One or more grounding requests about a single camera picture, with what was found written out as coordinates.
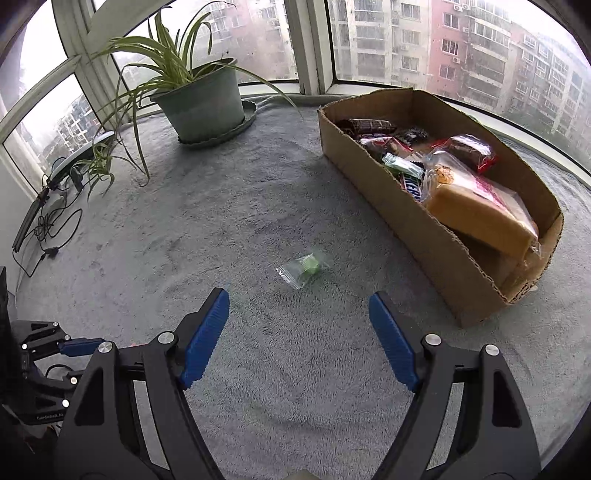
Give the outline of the clear bag green candy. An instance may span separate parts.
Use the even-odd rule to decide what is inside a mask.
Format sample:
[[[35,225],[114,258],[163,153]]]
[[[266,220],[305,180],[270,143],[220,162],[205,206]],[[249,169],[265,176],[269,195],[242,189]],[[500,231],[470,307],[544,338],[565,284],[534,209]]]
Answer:
[[[301,290],[319,273],[328,269],[328,257],[322,250],[315,249],[280,265],[276,268],[276,273],[288,286],[294,290]]]

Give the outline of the packaged toast bread loaf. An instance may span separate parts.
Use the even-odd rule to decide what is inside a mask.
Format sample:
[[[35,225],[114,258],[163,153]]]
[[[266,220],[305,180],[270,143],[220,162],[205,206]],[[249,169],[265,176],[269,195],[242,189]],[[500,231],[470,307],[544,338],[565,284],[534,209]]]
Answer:
[[[445,226],[513,258],[542,253],[539,231],[521,197],[436,149],[425,163],[422,204]]]

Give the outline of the Snickers bar brown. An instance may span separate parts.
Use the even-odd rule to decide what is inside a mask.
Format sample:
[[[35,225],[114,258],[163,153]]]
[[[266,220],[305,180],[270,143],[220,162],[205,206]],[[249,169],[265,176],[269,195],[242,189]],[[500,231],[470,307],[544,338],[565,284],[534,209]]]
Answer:
[[[412,175],[402,174],[400,176],[400,183],[403,189],[417,202],[422,202],[422,185],[420,180]]]

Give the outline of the red bag dried meat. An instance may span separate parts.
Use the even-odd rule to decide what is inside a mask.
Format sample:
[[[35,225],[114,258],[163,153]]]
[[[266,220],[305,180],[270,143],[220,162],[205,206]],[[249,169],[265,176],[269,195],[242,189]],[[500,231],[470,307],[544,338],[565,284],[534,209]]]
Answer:
[[[454,135],[437,140],[431,145],[433,150],[443,150],[482,175],[498,162],[498,156],[485,141],[471,134]]]

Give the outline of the black white candy wrapper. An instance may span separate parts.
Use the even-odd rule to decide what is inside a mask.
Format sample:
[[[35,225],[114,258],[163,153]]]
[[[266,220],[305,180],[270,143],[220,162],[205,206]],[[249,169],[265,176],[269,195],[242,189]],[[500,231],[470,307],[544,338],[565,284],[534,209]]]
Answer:
[[[394,136],[404,145],[411,148],[415,144],[425,143],[430,135],[421,127],[399,128],[394,132]]]

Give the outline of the black power strip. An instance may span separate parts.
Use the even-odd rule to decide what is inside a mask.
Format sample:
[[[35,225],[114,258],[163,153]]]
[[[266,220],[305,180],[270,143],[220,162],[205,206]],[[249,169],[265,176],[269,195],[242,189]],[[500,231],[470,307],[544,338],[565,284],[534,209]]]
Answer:
[[[48,187],[43,188],[35,200],[31,203],[12,243],[12,251],[14,253],[18,253],[20,251],[25,237],[33,223],[33,220],[38,216],[38,212],[48,199],[49,192],[50,189]]]

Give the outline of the brown cardboard box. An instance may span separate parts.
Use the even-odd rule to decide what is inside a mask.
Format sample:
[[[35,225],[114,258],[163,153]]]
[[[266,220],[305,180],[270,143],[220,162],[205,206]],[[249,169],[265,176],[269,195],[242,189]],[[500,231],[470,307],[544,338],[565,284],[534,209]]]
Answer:
[[[487,142],[500,159],[486,176],[520,196],[538,228],[540,253],[512,259],[468,239],[456,227],[448,228],[339,128],[339,122],[351,118],[418,126],[432,140],[472,134]],[[535,171],[486,127],[438,97],[412,89],[383,89],[334,101],[318,110],[318,124],[322,152],[406,244],[462,326],[475,325],[517,303],[537,284],[558,245],[564,215]]]

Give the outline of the green plant pot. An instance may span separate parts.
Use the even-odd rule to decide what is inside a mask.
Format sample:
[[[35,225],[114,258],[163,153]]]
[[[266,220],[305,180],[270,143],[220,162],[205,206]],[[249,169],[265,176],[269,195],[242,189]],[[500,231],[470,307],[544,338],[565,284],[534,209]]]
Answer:
[[[197,77],[173,90],[150,96],[183,141],[198,142],[221,135],[242,122],[242,98],[233,58],[193,69]]]

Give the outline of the green pot saucer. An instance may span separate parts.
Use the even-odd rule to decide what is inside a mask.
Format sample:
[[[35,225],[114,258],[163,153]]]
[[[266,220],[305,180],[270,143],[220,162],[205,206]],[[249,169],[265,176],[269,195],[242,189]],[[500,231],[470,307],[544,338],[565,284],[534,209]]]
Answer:
[[[256,103],[250,100],[242,100],[242,108],[243,113],[245,113],[245,115],[243,116],[242,122],[240,122],[238,126],[229,129],[221,135],[198,142],[188,142],[183,141],[180,138],[177,138],[178,143],[187,148],[202,150],[228,142],[229,140],[235,138],[239,134],[242,134],[247,129],[249,129],[249,127],[252,126],[254,120],[256,120]]]

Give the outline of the spider plant leaves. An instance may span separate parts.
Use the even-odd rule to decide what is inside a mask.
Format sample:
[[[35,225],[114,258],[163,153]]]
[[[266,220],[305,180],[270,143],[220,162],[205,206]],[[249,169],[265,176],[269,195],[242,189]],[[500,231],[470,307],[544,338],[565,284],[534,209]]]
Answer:
[[[183,29],[172,34],[164,25],[162,19],[163,8],[159,8],[152,18],[147,20],[147,34],[113,37],[102,50],[96,52],[95,59],[110,56],[114,53],[140,55],[143,62],[131,62],[123,66],[124,69],[137,68],[151,72],[151,76],[138,83],[135,87],[122,88],[124,73],[120,72],[115,87],[115,95],[107,101],[102,109],[106,112],[100,125],[112,126],[114,139],[110,144],[95,138],[93,140],[93,158],[86,160],[90,189],[102,181],[112,185],[115,176],[112,172],[112,162],[121,160],[131,165],[140,173],[144,181],[142,187],[150,181],[150,172],[143,152],[138,127],[138,110],[150,96],[158,90],[169,91],[184,86],[194,80],[197,74],[194,68],[202,72],[202,65],[213,61],[232,58],[229,56],[212,55],[213,27],[211,22],[212,6],[209,1],[193,13]],[[239,74],[256,79],[290,106],[294,106],[293,99],[269,80],[238,65],[235,66],[236,77]]]

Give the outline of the red snack in box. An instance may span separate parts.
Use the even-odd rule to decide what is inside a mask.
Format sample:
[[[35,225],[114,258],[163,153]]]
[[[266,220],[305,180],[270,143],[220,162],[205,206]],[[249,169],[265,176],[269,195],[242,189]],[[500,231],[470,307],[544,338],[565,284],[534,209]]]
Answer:
[[[410,156],[414,150],[398,140],[395,136],[363,136],[358,143],[376,161],[381,162],[386,154],[392,154],[401,158]]]

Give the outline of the white window frame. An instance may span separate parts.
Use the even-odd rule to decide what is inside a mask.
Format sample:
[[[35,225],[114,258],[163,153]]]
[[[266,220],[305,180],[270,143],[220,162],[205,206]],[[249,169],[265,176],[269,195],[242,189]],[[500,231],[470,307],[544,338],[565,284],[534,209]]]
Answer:
[[[1,119],[1,140],[6,141],[13,130],[44,97],[70,75],[80,77],[79,83],[90,104],[113,95],[115,74],[106,62],[91,59],[113,36],[123,34],[135,21],[141,21],[158,10],[162,1],[107,1],[92,12],[90,1],[54,1],[52,12],[66,59],[48,71]],[[332,65],[329,46],[328,8],[321,1],[287,1],[287,23],[297,63],[297,87],[301,96],[317,95],[325,99],[369,94],[381,89],[377,83],[339,80]],[[472,116],[495,133],[507,135],[535,150],[551,163],[570,172],[585,186],[590,185],[590,166],[583,164],[549,140],[526,129],[513,120],[486,110],[474,100],[445,99],[460,111]]]

